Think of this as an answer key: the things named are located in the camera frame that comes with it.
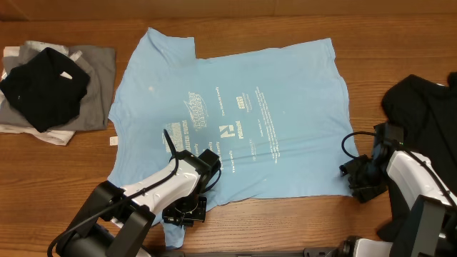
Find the light blue printed t-shirt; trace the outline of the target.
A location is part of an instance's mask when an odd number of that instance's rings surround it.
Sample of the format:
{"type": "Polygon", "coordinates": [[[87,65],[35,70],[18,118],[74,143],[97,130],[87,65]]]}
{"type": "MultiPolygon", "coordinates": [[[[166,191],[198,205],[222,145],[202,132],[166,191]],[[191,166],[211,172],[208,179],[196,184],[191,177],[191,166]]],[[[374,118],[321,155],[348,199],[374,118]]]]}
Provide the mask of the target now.
{"type": "Polygon", "coordinates": [[[193,38],[149,29],[124,72],[109,119],[118,150],[109,180],[139,182],[178,151],[217,153],[208,208],[247,198],[349,195],[339,167],[355,143],[348,89],[330,39],[211,59],[193,38]]]}

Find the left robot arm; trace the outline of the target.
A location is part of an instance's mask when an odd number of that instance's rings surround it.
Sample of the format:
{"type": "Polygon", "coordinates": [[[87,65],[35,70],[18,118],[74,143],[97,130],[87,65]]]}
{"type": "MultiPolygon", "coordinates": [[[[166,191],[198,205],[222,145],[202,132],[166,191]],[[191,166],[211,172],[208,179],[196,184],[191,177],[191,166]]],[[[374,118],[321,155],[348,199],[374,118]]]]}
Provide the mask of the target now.
{"type": "Polygon", "coordinates": [[[192,226],[206,218],[206,197],[221,175],[219,156],[174,152],[161,171],[131,185],[100,183],[69,227],[49,245],[52,256],[148,256],[143,242],[155,218],[192,226]]]}

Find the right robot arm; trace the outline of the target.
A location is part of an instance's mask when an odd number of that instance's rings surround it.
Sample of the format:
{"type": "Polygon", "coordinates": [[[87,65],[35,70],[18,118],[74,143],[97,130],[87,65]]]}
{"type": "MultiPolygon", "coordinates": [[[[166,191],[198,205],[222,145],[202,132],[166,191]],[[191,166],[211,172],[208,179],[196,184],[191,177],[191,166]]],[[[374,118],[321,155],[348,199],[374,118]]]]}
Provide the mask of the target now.
{"type": "Polygon", "coordinates": [[[350,236],[327,256],[455,256],[456,196],[429,158],[404,146],[401,127],[374,128],[371,155],[352,156],[340,171],[361,203],[389,192],[393,220],[380,241],[350,236]]]}

